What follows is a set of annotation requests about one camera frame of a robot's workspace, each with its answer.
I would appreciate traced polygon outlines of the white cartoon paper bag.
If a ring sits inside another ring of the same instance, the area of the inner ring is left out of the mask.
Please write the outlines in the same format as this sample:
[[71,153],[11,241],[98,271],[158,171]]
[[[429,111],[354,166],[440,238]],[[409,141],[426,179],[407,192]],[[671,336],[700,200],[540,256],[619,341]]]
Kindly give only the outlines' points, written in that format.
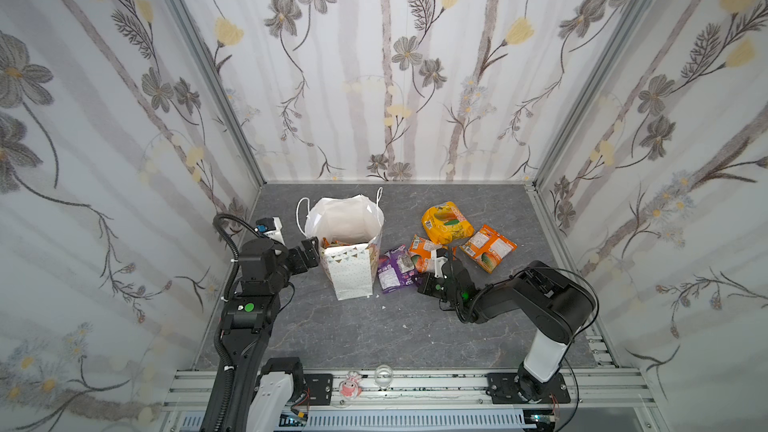
[[301,198],[295,209],[296,225],[305,238],[320,244],[320,264],[339,301],[373,294],[381,236],[385,222],[376,197],[321,198],[312,204]]

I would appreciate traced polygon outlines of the orange chips pack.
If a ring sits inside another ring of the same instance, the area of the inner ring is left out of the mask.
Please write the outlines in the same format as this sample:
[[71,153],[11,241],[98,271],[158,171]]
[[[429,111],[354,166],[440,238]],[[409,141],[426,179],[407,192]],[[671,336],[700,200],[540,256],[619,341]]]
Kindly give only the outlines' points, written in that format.
[[434,272],[438,251],[441,249],[443,249],[442,245],[415,235],[408,253],[416,271],[419,273]]

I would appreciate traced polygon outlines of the orange white snack pack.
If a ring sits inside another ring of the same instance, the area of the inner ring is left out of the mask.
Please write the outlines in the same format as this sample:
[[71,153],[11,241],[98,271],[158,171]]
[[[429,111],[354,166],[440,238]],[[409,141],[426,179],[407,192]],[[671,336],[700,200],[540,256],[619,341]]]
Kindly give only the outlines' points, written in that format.
[[491,274],[517,244],[488,225],[483,225],[460,250],[476,262],[485,272]]

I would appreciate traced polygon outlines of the purple snack pack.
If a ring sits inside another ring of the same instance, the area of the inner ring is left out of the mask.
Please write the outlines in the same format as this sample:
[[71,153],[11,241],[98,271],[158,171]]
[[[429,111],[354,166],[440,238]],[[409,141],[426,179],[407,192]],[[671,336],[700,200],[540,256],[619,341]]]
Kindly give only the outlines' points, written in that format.
[[408,248],[401,245],[379,256],[377,277],[383,293],[390,293],[415,284],[418,274]]

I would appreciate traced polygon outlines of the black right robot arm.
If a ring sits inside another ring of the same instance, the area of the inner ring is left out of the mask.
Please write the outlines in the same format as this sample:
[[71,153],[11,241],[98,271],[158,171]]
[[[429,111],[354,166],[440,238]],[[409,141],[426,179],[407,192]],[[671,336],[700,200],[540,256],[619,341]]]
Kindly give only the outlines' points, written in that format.
[[448,305],[459,321],[483,324],[521,311],[536,327],[524,360],[515,372],[487,375],[486,394],[495,404],[569,404],[572,398],[561,373],[576,337],[597,318],[599,300],[571,271],[533,261],[509,278],[477,287],[459,261],[416,280],[418,292]]

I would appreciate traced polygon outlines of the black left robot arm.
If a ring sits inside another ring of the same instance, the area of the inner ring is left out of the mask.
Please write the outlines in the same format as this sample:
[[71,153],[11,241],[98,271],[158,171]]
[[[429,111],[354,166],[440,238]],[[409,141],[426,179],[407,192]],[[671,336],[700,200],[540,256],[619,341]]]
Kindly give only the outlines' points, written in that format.
[[291,278],[320,265],[318,240],[288,248],[279,221],[256,226],[229,213],[212,225],[233,255],[233,271],[223,290],[223,308],[213,339],[219,365],[202,431],[272,431],[283,409],[307,405],[310,387],[297,357],[263,357],[277,318],[280,293]]

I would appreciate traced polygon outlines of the yellow mango snack bag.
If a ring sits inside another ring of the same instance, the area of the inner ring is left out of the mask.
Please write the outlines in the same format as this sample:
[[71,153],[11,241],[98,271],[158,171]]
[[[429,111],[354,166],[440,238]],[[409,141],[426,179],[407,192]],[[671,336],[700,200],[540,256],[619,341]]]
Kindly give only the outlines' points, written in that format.
[[468,239],[475,233],[474,227],[451,201],[430,207],[423,214],[421,223],[428,239],[440,245]]

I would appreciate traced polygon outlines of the clear plastic ball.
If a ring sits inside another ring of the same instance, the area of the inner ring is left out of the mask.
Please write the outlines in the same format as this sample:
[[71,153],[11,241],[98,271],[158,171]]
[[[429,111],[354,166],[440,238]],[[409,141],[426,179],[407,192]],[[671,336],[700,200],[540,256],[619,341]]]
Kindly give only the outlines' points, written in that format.
[[374,371],[374,382],[380,389],[387,389],[393,381],[393,369],[386,365],[379,365]]

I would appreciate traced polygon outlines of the pink toy figure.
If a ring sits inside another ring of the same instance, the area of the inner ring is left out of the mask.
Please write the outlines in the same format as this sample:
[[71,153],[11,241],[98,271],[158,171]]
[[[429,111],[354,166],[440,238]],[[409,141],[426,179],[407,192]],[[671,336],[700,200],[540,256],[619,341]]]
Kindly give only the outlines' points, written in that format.
[[362,393],[362,375],[357,371],[350,371],[346,378],[339,384],[339,393],[345,400],[355,400]]

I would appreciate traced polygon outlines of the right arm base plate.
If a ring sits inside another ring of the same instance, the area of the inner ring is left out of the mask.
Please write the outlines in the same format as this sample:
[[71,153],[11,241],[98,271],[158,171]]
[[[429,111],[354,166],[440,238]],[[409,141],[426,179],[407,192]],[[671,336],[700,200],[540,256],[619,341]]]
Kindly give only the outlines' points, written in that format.
[[527,372],[496,372],[487,376],[486,394],[500,404],[570,404],[568,388],[561,374],[548,382],[539,382]]

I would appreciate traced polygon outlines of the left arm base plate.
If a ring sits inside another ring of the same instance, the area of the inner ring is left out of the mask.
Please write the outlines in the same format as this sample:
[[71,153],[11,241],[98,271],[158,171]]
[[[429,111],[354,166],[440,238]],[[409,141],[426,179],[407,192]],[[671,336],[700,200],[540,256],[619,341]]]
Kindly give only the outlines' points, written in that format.
[[293,407],[329,406],[331,404],[334,376],[328,373],[307,374],[303,388],[293,401]]

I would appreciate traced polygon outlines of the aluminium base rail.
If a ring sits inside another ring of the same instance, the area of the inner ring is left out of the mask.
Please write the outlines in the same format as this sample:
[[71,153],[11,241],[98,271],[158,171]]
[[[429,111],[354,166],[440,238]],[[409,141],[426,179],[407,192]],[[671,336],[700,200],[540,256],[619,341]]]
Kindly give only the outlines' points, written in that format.
[[[387,389],[374,382],[374,372],[361,372],[361,395],[345,400],[339,384],[348,374],[330,370],[334,376],[331,404],[308,407],[316,409],[460,409],[493,408],[486,394],[486,376],[491,369],[397,369]],[[644,408],[657,405],[641,373],[632,368],[576,368],[562,371],[571,396],[570,404],[557,404],[565,411],[575,405],[581,408]],[[174,377],[161,410],[205,410],[212,391],[212,371],[180,371]]]

